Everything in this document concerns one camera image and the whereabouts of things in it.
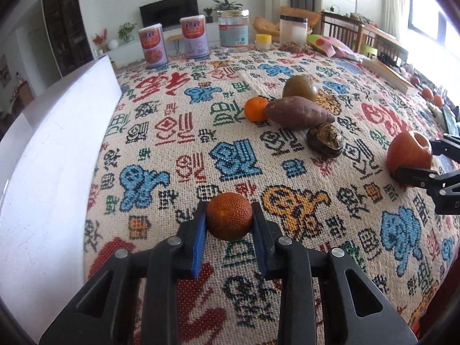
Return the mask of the small orange tangerine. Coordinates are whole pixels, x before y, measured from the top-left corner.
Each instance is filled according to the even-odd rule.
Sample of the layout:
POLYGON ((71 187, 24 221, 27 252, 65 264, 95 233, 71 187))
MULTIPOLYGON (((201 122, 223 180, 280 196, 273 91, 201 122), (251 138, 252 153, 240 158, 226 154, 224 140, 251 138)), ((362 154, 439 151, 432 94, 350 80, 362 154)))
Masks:
POLYGON ((267 120, 265 108, 268 104, 269 101, 263 97, 250 98, 244 106, 246 119, 251 122, 265 122, 267 120))

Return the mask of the colourful woven tablecloth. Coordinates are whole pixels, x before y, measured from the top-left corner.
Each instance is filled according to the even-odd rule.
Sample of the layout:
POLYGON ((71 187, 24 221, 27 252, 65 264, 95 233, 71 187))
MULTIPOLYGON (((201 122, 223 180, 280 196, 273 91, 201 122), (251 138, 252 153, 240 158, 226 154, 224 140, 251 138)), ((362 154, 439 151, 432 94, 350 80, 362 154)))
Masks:
POLYGON ((234 192, 307 248, 342 248, 419 326, 459 253, 459 218, 437 215, 424 190, 402 189, 386 168, 399 133, 442 135, 423 98, 314 51, 178 55, 158 69, 121 69, 116 79, 121 96, 87 207, 87 277, 117 249, 138 252, 177 232, 199 201, 234 192), (248 100, 280 98, 293 76, 316 86, 319 105, 336 118, 338 157, 312 151, 302 132, 245 117, 248 100))

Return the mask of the green-brown round fruit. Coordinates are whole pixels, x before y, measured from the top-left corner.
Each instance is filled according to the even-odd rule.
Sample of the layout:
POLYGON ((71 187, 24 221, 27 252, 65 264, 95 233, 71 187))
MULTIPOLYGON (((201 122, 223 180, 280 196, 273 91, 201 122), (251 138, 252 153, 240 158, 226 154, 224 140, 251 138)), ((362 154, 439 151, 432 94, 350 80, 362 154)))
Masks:
POLYGON ((315 102, 317 100, 317 88, 305 76, 292 76, 284 85, 282 97, 303 97, 315 102))

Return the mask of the colourful spotted bag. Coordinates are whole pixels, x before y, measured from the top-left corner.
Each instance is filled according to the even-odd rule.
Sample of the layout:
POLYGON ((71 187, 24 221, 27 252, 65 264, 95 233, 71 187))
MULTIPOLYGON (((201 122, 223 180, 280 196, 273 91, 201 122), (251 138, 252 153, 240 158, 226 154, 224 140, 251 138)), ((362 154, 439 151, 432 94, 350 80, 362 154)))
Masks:
POLYGON ((345 58, 356 62, 361 62, 364 59, 363 55, 355 53, 350 47, 334 37, 310 34, 307 36, 306 42, 307 45, 328 58, 345 58))

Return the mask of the dark orange tangerine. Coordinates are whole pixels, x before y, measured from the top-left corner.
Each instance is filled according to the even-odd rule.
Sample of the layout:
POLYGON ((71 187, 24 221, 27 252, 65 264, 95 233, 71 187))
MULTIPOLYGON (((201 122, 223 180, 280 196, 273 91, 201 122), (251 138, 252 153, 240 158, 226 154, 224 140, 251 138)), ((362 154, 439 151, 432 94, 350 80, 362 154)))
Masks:
POLYGON ((207 204, 207 230, 218 239, 238 240, 250 231, 252 222, 251 202, 240 194, 221 193, 207 204))

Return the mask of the orange cushion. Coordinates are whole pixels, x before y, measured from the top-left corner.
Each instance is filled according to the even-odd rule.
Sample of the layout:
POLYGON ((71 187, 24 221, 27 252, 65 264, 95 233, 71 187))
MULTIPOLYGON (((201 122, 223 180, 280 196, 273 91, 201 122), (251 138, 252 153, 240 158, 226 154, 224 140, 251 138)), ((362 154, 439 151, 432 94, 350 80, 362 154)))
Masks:
MULTIPOLYGON (((287 20, 289 23, 305 23, 307 33, 311 34, 313 28, 320 22, 321 14, 305 9, 297 9, 288 6, 280 8, 280 20, 287 20)), ((273 23, 261 16, 253 19, 253 29, 257 34, 271 35, 273 41, 278 41, 280 36, 281 22, 273 23)))

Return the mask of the green potted plant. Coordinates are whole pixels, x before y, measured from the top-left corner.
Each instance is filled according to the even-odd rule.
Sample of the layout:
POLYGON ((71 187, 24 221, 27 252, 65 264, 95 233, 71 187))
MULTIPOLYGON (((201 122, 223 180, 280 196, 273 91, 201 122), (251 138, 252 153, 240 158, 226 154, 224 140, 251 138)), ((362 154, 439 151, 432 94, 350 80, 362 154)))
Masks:
POLYGON ((243 10, 243 4, 239 2, 229 2, 229 0, 214 0, 214 11, 243 10))

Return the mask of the clear black lid container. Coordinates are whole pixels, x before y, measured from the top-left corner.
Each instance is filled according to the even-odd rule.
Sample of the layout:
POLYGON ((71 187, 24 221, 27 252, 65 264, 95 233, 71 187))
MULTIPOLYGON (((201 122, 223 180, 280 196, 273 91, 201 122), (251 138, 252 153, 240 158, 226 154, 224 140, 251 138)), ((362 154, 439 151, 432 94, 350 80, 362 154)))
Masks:
POLYGON ((308 33, 308 19, 280 15, 280 43, 305 45, 308 33))

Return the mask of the large red apple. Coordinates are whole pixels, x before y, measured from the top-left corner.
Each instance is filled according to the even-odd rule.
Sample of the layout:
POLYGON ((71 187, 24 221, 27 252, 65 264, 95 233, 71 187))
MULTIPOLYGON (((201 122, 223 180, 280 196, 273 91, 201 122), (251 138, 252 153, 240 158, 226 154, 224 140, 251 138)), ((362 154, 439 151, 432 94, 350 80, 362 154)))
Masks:
POLYGON ((416 131, 399 133, 387 149, 386 165, 391 177, 400 166, 431 169, 432 162, 430 141, 416 131))

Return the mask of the clear jar blue label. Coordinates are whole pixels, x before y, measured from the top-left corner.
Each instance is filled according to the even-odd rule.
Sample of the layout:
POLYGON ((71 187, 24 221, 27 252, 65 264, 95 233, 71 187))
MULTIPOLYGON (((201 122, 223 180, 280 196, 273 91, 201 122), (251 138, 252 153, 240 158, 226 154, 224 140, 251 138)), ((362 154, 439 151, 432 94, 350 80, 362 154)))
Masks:
POLYGON ((220 46, 227 52, 241 52, 249 48, 249 10, 218 11, 220 46))

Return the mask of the dark wrinkled passion fruit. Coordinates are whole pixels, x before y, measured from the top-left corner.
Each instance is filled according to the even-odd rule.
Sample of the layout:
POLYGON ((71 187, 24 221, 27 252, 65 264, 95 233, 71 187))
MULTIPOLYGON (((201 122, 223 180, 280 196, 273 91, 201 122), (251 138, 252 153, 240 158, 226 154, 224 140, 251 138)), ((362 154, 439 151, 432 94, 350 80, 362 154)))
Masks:
POLYGON ((309 129, 306 143, 318 154, 329 158, 340 156, 344 148, 342 133, 332 123, 322 123, 309 129))

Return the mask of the purple labelled tin can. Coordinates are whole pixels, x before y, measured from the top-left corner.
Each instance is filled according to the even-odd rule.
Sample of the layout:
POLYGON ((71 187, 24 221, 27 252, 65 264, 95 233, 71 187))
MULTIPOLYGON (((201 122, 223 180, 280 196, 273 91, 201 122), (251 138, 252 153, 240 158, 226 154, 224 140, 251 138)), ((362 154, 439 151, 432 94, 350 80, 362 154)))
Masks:
POLYGON ((180 19, 180 25, 186 58, 196 59, 209 55, 205 16, 183 17, 180 19))

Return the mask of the orange labelled tin can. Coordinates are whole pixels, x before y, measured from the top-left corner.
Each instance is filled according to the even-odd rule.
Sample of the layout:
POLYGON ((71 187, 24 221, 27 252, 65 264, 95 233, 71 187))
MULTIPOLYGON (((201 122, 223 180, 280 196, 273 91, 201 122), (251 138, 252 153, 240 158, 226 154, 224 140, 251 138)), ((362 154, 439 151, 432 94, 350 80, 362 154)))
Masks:
POLYGON ((146 67, 155 69, 168 62, 161 23, 138 30, 146 67))

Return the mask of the black television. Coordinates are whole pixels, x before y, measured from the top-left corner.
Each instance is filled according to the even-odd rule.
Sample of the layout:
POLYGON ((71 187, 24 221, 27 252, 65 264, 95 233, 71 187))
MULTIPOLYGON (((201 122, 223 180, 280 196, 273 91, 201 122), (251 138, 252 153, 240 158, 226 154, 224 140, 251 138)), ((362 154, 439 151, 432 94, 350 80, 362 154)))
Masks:
POLYGON ((161 23, 164 28, 177 27, 180 19, 199 14, 197 0, 161 0, 139 8, 144 27, 161 23))

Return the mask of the white board panel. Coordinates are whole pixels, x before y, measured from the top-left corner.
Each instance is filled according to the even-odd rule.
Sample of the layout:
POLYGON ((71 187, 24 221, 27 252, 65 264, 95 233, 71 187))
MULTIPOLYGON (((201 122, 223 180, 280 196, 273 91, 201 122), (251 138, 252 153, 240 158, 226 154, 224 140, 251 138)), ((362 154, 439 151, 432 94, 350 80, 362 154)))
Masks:
POLYGON ((100 58, 45 90, 1 140, 1 307, 30 343, 83 285, 91 182, 121 95, 100 58))

